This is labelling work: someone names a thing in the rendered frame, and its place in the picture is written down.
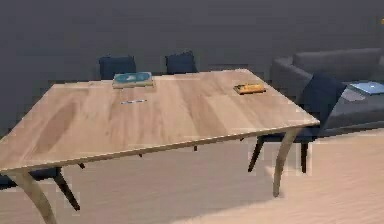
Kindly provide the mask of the light wooden table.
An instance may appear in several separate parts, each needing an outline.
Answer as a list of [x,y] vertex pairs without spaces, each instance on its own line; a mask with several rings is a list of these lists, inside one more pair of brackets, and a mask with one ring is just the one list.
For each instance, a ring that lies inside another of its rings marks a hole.
[[[55,84],[0,139],[0,174],[23,189],[45,224],[57,224],[30,171],[280,133],[278,189],[293,140],[319,121],[273,87],[248,95],[234,90],[260,81],[235,69],[156,76],[151,87],[115,89],[109,80]],[[120,104],[136,99],[147,101]]]

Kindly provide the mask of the grey flat cushion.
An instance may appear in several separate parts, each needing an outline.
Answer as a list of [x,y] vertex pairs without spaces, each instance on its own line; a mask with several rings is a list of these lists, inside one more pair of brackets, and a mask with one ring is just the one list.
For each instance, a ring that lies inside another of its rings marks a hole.
[[342,97],[349,102],[361,101],[365,99],[365,97],[362,94],[360,94],[359,92],[353,91],[351,89],[345,89],[344,92],[342,93]]

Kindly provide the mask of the grey sofa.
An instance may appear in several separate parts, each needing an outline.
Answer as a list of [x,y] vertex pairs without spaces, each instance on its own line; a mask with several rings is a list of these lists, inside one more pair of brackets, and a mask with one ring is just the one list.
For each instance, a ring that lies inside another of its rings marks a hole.
[[384,54],[379,48],[301,52],[272,61],[269,83],[285,95],[296,94],[315,73],[325,73],[347,85],[346,89],[365,99],[349,102],[342,96],[334,107],[322,137],[384,128],[384,94],[368,95],[351,87],[352,83],[384,84]]

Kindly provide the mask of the teal book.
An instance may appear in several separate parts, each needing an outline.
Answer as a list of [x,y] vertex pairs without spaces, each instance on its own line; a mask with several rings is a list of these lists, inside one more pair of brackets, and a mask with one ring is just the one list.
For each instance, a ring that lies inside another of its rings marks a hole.
[[151,72],[121,73],[116,74],[112,87],[116,89],[152,86]]

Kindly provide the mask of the dark blue chair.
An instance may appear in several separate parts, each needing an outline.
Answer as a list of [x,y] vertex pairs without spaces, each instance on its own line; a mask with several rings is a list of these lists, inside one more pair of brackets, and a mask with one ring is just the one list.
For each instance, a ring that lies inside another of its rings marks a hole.
[[296,87],[296,94],[285,96],[316,118],[320,124],[304,127],[296,136],[294,143],[301,145],[301,171],[307,172],[309,143],[315,141],[325,128],[332,110],[336,106],[347,85],[325,73],[315,73],[301,88]]
[[[69,185],[67,184],[66,180],[64,179],[64,176],[62,175],[61,167],[34,170],[30,171],[29,174],[36,181],[53,179],[54,182],[60,188],[61,192],[67,198],[68,202],[71,204],[73,209],[75,211],[80,210],[80,205],[78,201],[76,200],[72,190],[69,188]],[[17,184],[13,180],[11,180],[7,175],[0,174],[0,190],[5,190],[13,187],[17,187]]]
[[133,56],[101,57],[99,59],[99,72],[102,80],[112,80],[116,74],[135,73],[136,63]]
[[197,72],[192,51],[168,55],[165,57],[165,60],[168,74],[185,74]]

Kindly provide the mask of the orange flat book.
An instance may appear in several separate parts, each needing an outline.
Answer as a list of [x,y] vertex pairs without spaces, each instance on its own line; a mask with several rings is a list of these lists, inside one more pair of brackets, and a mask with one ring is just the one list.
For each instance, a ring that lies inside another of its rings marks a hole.
[[234,90],[240,94],[254,94],[254,93],[263,93],[266,91],[266,88],[262,84],[242,84],[236,85]]

